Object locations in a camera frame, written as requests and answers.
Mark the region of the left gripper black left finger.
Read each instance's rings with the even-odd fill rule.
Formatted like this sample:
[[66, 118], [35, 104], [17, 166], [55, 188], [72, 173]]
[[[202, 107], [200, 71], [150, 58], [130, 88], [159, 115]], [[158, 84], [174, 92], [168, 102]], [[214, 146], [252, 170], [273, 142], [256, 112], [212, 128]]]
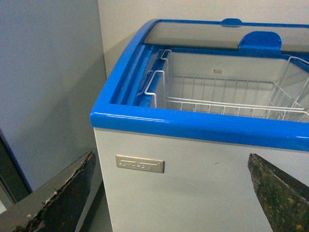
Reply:
[[96, 156], [88, 151], [0, 215], [2, 232], [73, 232], [91, 190]]

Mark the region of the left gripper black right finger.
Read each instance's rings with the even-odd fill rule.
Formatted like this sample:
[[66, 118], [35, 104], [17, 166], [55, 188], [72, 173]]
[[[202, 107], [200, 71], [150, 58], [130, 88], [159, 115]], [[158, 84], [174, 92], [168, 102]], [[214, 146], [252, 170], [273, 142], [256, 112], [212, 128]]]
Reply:
[[248, 158], [253, 189], [274, 232], [309, 230], [309, 187], [258, 154]]

